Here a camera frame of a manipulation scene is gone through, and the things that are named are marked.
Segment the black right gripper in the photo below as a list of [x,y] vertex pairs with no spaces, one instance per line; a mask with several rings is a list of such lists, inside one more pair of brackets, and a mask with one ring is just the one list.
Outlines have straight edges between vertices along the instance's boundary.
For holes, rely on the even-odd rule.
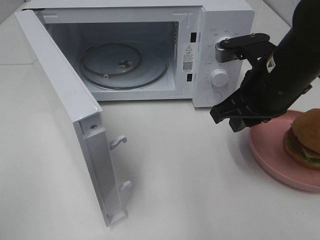
[[236,133],[267,123],[287,111],[285,91],[274,82],[266,65],[267,60],[261,58],[245,74],[240,91],[235,91],[211,108],[210,115],[216,124],[229,119],[229,126]]

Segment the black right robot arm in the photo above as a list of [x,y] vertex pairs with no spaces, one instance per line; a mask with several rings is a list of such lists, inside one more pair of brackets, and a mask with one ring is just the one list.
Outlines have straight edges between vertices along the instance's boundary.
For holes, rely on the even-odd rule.
[[320,3],[300,1],[278,45],[265,33],[252,33],[220,41],[215,52],[219,63],[247,60],[251,69],[234,93],[212,107],[214,122],[228,119],[239,132],[279,117],[320,75]]

